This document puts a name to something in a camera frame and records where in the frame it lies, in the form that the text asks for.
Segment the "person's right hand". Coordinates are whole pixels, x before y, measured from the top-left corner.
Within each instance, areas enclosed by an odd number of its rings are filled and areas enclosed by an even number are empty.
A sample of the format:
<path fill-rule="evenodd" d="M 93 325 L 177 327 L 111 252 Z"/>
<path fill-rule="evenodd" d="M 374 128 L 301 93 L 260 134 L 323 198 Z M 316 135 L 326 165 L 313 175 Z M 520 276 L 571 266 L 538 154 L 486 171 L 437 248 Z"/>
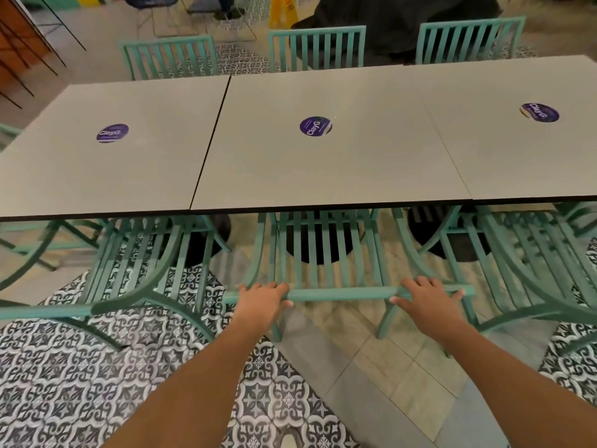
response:
<path fill-rule="evenodd" d="M 409 315 L 423 334 L 439 344 L 446 344 L 456 331 L 467 324 L 460 305 L 465 295 L 463 290 L 448 294 L 440 280 L 424 276 L 403 279 L 401 285 L 410 294 L 410 298 L 406 299 L 411 302 L 411 307 L 400 309 Z"/>

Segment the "person's left hand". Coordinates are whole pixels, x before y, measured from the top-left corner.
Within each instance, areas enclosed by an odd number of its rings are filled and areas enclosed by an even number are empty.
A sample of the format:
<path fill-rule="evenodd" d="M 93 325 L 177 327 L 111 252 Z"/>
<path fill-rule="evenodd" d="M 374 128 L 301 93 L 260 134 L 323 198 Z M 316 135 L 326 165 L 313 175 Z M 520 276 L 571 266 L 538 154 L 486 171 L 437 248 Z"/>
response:
<path fill-rule="evenodd" d="M 288 292 L 289 285 L 286 282 L 240 285 L 231 326 L 240 327 L 244 333 L 263 336 L 285 310 L 279 309 L 279 302 L 287 298 Z"/>

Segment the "teal slatted metal chair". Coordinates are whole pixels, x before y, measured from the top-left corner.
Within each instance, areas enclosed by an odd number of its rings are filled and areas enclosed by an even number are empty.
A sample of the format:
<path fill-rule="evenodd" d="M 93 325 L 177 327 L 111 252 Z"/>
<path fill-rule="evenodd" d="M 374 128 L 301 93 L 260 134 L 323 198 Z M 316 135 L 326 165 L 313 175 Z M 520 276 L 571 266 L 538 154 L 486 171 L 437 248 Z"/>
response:
<path fill-rule="evenodd" d="M 202 320 L 210 262 L 201 263 L 195 303 L 179 300 L 185 268 L 158 265 L 159 245 L 153 246 L 157 216 L 122 217 L 102 220 L 103 231 L 95 243 L 97 254 L 86 276 L 84 288 L 73 303 L 26 305 L 0 299 L 0 321 L 45 319 L 79 329 L 119 352 L 119 343 L 91 324 L 92 317 L 120 310 L 162 308 L 181 316 L 213 341 L 215 333 Z"/>
<path fill-rule="evenodd" d="M 212 36 L 182 36 L 120 42 L 123 62 L 132 81 L 218 76 Z"/>
<path fill-rule="evenodd" d="M 405 210 L 393 208 L 392 218 L 415 277 L 439 278 L 423 254 L 442 247 L 450 278 L 441 282 L 448 293 L 465 292 L 466 318 L 480 333 L 523 320 L 597 327 L 597 267 L 559 212 L 494 211 L 487 205 L 463 212 L 455 206 L 420 247 L 413 242 Z M 475 314 L 471 299 L 476 291 L 466 282 L 449 234 L 463 234 L 472 245 L 497 311 L 487 321 Z"/>
<path fill-rule="evenodd" d="M 0 123 L 0 152 L 2 152 L 6 147 L 14 141 L 22 132 L 22 129 L 11 127 L 9 125 L 5 125 Z"/>
<path fill-rule="evenodd" d="M 324 239 L 324 264 L 315 259 L 315 220 L 313 211 L 294 211 L 294 237 L 297 242 L 300 226 L 307 224 L 309 231 L 310 263 L 300 260 L 300 249 L 295 244 L 293 257 L 286 250 L 288 213 L 283 211 L 261 212 L 257 218 L 251 262 L 243 278 L 246 286 L 257 282 L 261 263 L 266 260 L 267 280 L 278 284 L 287 282 L 290 291 L 287 298 L 294 302 L 322 301 L 382 301 L 385 313 L 378 325 L 377 337 L 386 335 L 397 307 L 389 303 L 394 295 L 408 297 L 407 290 L 391 283 L 386 266 L 382 239 L 377 225 L 378 209 L 320 211 Z M 345 254 L 345 242 L 339 235 L 340 260 L 331 263 L 330 236 L 327 212 L 332 212 L 342 229 L 348 219 L 354 242 L 354 250 Z"/>
<path fill-rule="evenodd" d="M 415 64 L 513 59 L 525 23 L 526 16 L 422 23 Z"/>
<path fill-rule="evenodd" d="M 270 30 L 271 72 L 300 72 L 364 66 L 367 27 Z"/>

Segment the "person's left forearm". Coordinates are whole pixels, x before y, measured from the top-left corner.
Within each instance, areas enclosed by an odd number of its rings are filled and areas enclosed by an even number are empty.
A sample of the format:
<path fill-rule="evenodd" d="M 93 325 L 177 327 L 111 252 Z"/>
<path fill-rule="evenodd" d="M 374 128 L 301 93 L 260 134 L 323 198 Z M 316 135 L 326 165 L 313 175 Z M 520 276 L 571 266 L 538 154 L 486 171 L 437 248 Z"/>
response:
<path fill-rule="evenodd" d="M 101 448 L 218 448 L 244 365 L 275 316 L 236 312 L 227 328 L 160 384 Z"/>

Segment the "person's right forearm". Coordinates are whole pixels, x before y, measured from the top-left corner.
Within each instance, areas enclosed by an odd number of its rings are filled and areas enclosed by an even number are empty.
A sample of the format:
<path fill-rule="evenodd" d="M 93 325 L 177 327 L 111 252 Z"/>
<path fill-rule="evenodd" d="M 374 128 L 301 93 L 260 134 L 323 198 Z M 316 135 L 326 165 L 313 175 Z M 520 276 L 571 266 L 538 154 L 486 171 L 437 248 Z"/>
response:
<path fill-rule="evenodd" d="M 597 448 L 597 408 L 464 321 L 437 337 L 474 382 L 511 448 Z"/>

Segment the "black round table base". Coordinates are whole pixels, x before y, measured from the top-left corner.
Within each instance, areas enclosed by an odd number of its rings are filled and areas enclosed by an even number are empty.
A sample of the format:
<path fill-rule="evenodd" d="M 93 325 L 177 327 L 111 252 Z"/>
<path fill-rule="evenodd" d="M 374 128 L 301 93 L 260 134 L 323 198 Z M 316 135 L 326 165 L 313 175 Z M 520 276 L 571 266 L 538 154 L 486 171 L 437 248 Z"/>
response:
<path fill-rule="evenodd" d="M 449 212 L 455 206 L 442 205 L 421 205 L 407 209 L 408 228 L 416 242 L 423 246 L 440 228 L 442 222 L 448 218 Z M 471 263 L 478 260 L 472 240 L 465 230 L 462 214 L 476 214 L 478 211 L 472 204 L 465 204 L 460 207 L 456 219 L 448 226 L 447 239 L 452 247 L 456 261 L 459 263 Z"/>
<path fill-rule="evenodd" d="M 227 240 L 231 228 L 221 231 L 210 216 L 158 216 L 155 224 L 153 246 L 158 246 L 159 236 L 162 239 L 159 266 L 180 268 L 178 260 L 182 258 L 182 268 L 186 269 L 209 261 L 220 251 L 230 252 Z"/>
<path fill-rule="evenodd" d="M 323 231 L 321 225 L 321 217 L 319 211 L 312 212 L 315 226 L 314 226 L 314 234 L 315 234 L 315 259 L 318 265 L 324 264 L 324 239 L 323 239 Z M 330 256 L 331 256 L 331 263 L 336 263 L 340 260 L 340 243 L 339 243 L 339 235 L 342 233 L 343 239 L 345 242 L 345 254 L 349 254 L 354 250 L 354 242 L 351 234 L 351 226 L 346 219 L 343 222 L 342 229 L 334 223 L 335 218 L 333 217 L 332 212 L 327 212 L 328 221 L 330 222 L 329 228 L 329 236 L 330 236 Z M 298 241 L 295 241 L 294 237 L 294 213 L 288 213 L 288 225 L 287 225 L 287 232 L 286 232 L 286 250 L 287 253 L 293 257 L 298 257 L 295 254 L 295 244 L 298 245 L 300 249 L 300 260 L 303 263 L 310 263 L 310 247 L 309 247 L 309 231 L 307 224 L 302 224 L 300 226 L 300 233 L 298 236 Z"/>

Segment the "round purple sticker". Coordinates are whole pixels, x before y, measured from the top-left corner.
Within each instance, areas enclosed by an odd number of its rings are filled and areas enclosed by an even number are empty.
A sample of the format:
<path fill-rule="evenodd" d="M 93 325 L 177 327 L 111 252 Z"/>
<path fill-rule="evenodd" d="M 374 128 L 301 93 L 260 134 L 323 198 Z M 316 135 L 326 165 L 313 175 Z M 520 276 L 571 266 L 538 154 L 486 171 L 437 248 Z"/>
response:
<path fill-rule="evenodd" d="M 99 143 L 112 143 L 124 139 L 129 133 L 129 126 L 127 124 L 113 124 L 109 125 L 98 132 L 96 140 Z"/>
<path fill-rule="evenodd" d="M 301 133 L 309 137 L 321 137 L 332 130 L 332 121 L 325 117 L 311 116 L 300 122 Z"/>
<path fill-rule="evenodd" d="M 551 123 L 560 119 L 559 112 L 549 105 L 541 103 L 525 103 L 519 111 L 527 118 L 536 122 Z"/>

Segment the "large black cover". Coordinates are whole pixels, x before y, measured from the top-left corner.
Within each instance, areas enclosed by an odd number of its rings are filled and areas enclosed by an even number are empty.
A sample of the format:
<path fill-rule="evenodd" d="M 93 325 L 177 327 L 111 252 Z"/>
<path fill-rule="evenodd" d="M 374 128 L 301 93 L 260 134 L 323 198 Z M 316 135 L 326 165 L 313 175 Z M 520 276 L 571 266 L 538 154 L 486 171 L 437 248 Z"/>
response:
<path fill-rule="evenodd" d="M 319 0 L 313 15 L 292 29 L 366 26 L 363 64 L 414 63 L 420 25 L 425 22 L 499 17 L 497 0 Z"/>

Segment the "yellow floor sign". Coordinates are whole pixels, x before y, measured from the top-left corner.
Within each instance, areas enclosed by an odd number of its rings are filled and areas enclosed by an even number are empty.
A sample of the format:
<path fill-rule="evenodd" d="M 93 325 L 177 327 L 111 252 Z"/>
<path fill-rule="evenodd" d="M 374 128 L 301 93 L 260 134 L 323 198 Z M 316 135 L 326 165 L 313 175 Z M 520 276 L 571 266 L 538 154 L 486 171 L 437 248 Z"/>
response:
<path fill-rule="evenodd" d="M 290 29 L 298 21 L 294 0 L 270 0 L 268 20 L 270 29 Z"/>

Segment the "wooden counter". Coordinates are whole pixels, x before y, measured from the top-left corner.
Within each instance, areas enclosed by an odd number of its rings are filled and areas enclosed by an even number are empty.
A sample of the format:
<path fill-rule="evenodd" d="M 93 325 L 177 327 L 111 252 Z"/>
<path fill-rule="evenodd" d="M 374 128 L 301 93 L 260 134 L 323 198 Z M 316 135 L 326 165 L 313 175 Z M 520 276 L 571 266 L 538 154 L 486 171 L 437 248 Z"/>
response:
<path fill-rule="evenodd" d="M 52 54 L 27 15 L 12 0 L 0 0 L 0 72 L 20 75 Z"/>

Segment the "black metal rod frame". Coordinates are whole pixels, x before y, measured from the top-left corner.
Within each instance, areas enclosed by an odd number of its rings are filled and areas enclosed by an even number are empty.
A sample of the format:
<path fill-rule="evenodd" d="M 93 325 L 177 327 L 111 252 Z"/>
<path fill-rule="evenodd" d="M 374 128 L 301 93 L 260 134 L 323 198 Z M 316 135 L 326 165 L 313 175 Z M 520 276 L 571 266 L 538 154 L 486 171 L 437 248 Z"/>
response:
<path fill-rule="evenodd" d="M 58 13 L 53 9 L 53 7 L 48 3 L 48 1 L 46 0 L 39 0 L 39 2 L 41 3 L 42 7 L 51 14 L 51 16 L 55 19 L 55 22 L 37 22 L 36 18 L 33 16 L 33 14 L 31 13 L 31 11 L 28 9 L 28 7 L 21 2 L 21 0 L 12 0 L 17 7 L 19 7 L 21 9 L 21 11 L 27 15 L 27 17 L 29 18 L 29 20 L 31 21 L 31 23 L 33 24 L 34 28 L 37 29 L 37 31 L 39 32 L 39 34 L 41 35 L 41 37 L 46 41 L 46 43 L 49 45 L 49 47 L 51 48 L 53 54 L 51 55 L 51 57 L 54 57 L 58 60 L 59 63 L 61 63 L 64 67 L 67 67 L 67 64 L 64 60 L 64 58 L 60 55 L 60 53 L 58 52 L 57 48 L 50 42 L 49 40 L 49 36 L 54 33 L 57 30 L 65 30 L 68 35 L 75 41 L 75 43 L 83 50 L 83 51 L 88 51 L 87 47 L 79 40 L 79 38 L 74 34 L 74 32 L 72 32 L 72 30 L 69 28 L 69 26 L 61 19 L 61 17 L 58 15 Z M 49 57 L 44 58 L 42 60 L 41 65 L 47 69 L 49 69 L 49 71 L 54 74 L 54 75 L 58 75 L 56 69 L 54 69 L 54 67 L 52 67 L 52 65 L 50 65 L 49 63 Z M 19 104 L 16 100 L 14 100 L 12 97 L 10 97 L 8 95 L 8 90 L 13 86 L 13 85 L 17 85 L 19 86 L 21 89 L 24 89 L 26 93 L 28 93 L 28 95 L 30 95 L 31 97 L 34 97 L 35 94 L 33 93 L 32 89 L 30 89 L 27 84 L 25 83 L 25 81 L 23 80 L 22 76 L 24 73 L 17 75 L 14 72 L 12 72 L 10 69 L 8 69 L 8 71 L 4 71 L 4 72 L 0 72 L 0 101 L 6 101 L 8 102 L 10 105 L 16 107 L 17 109 L 22 110 L 23 107 L 21 106 L 21 104 Z"/>

